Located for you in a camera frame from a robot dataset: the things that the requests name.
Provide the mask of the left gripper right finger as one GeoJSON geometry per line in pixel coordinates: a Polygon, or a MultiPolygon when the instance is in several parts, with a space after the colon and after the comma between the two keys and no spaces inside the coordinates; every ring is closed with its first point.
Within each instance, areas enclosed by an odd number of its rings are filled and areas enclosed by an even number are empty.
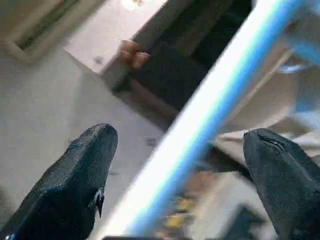
{"type": "Polygon", "coordinates": [[[295,142],[265,128],[243,136],[259,198],[282,240],[320,238],[320,167],[295,142]]]}

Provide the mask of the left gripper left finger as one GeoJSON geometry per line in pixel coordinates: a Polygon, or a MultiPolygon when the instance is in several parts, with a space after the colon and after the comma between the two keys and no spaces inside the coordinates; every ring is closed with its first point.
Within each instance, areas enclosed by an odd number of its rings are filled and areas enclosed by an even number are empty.
{"type": "Polygon", "coordinates": [[[0,231],[2,240],[85,240],[118,145],[117,131],[101,123],[71,142],[26,195],[0,231]]]}

